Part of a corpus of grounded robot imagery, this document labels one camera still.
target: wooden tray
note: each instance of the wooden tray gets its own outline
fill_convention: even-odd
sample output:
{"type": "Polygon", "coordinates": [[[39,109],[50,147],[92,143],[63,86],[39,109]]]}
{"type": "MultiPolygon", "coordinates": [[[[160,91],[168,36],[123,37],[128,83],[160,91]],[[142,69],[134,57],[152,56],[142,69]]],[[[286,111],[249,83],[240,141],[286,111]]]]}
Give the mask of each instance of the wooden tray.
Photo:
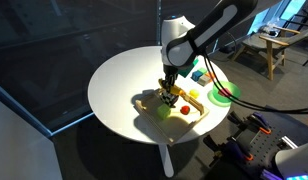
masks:
{"type": "Polygon", "coordinates": [[[209,110],[190,96],[180,96],[175,107],[171,108],[170,115],[162,119],[157,113],[157,109],[164,104],[160,99],[161,93],[162,90],[157,89],[142,99],[136,100],[136,107],[140,115],[148,119],[158,133],[165,138],[166,143],[172,146],[199,123],[209,113],[209,110]],[[180,112],[182,106],[185,105],[190,107],[188,115],[180,112]]]}

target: small toy block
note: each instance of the small toy block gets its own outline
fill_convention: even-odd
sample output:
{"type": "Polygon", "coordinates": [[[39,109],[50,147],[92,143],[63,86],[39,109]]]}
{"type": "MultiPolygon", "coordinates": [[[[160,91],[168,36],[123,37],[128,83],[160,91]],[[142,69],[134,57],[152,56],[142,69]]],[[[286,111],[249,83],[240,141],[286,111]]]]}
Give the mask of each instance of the small toy block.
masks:
{"type": "Polygon", "coordinates": [[[232,95],[231,91],[227,88],[221,89],[220,91],[218,91],[218,94],[224,97],[227,97],[227,94],[232,95]]]}
{"type": "Polygon", "coordinates": [[[192,69],[197,63],[198,63],[198,59],[196,58],[188,68],[178,70],[178,74],[186,78],[187,75],[192,71],[192,69]]]}
{"type": "Polygon", "coordinates": [[[162,120],[167,119],[170,114],[171,114],[171,108],[166,104],[162,104],[160,107],[157,108],[157,115],[162,120]]]}
{"type": "Polygon", "coordinates": [[[209,83],[210,80],[211,80],[211,78],[204,75],[204,76],[201,76],[198,79],[197,83],[204,87],[204,86],[206,86],[206,84],[209,83]]]}
{"type": "Polygon", "coordinates": [[[203,75],[202,72],[200,72],[200,71],[195,71],[195,72],[192,73],[192,79],[193,79],[195,82],[197,82],[198,79],[199,79],[202,75],[203,75]]]}
{"type": "Polygon", "coordinates": [[[215,78],[215,74],[212,72],[207,72],[205,75],[210,78],[209,82],[211,82],[215,78]]]}
{"type": "Polygon", "coordinates": [[[180,111],[181,111],[182,114],[188,115],[188,113],[190,113],[190,107],[189,106],[183,106],[180,111]]]}
{"type": "Polygon", "coordinates": [[[194,99],[196,99],[199,95],[200,95],[200,93],[198,92],[198,90],[196,90],[196,89],[192,89],[192,90],[190,90],[190,93],[189,93],[194,99]]]}
{"type": "Polygon", "coordinates": [[[205,69],[205,68],[199,68],[198,71],[200,71],[203,74],[207,73],[207,69],[205,69]]]}

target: glass wall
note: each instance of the glass wall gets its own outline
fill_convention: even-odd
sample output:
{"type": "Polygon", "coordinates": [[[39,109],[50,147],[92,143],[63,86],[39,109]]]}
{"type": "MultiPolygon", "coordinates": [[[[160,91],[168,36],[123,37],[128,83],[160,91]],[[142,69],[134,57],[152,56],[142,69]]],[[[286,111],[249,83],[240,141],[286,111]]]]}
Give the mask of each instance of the glass wall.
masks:
{"type": "Polygon", "coordinates": [[[0,86],[47,129],[91,112],[110,57],[157,45],[156,0],[0,0],[0,86]]]}

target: green object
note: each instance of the green object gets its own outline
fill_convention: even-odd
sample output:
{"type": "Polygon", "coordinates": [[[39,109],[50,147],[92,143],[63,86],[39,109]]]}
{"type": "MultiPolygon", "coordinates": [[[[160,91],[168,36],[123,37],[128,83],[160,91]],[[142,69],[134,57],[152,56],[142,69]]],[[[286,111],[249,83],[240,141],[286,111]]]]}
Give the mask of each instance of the green object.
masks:
{"type": "Polygon", "coordinates": [[[171,108],[167,104],[162,104],[160,107],[157,108],[157,115],[165,120],[171,114],[171,108]]]}
{"type": "MultiPolygon", "coordinates": [[[[241,95],[241,91],[240,89],[233,83],[231,82],[227,82],[227,81],[220,81],[220,83],[222,84],[222,86],[224,88],[227,88],[232,96],[235,96],[237,98],[240,97],[241,95]]],[[[209,100],[217,105],[217,106],[221,106],[221,107],[227,107],[231,105],[231,100],[225,96],[220,95],[218,88],[215,86],[215,84],[213,85],[213,89],[208,93],[208,98],[209,100]]]]}
{"type": "Polygon", "coordinates": [[[186,78],[186,76],[192,71],[192,69],[195,67],[197,63],[198,63],[198,59],[196,58],[188,68],[178,70],[178,74],[186,78]]]}
{"type": "Polygon", "coordinates": [[[207,69],[205,68],[199,68],[198,71],[200,71],[202,74],[207,73],[207,69]]]}

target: table leg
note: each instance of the table leg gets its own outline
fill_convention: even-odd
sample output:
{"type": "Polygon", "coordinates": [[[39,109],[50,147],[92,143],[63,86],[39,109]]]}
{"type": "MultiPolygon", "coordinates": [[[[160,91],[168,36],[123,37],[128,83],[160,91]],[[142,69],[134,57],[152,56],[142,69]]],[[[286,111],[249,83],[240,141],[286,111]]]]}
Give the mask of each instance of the table leg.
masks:
{"type": "Polygon", "coordinates": [[[172,177],[174,175],[174,169],[172,165],[172,161],[170,158],[170,153],[168,152],[167,145],[166,144],[159,144],[158,145],[160,149],[161,159],[165,171],[165,175],[167,177],[172,177]]]}

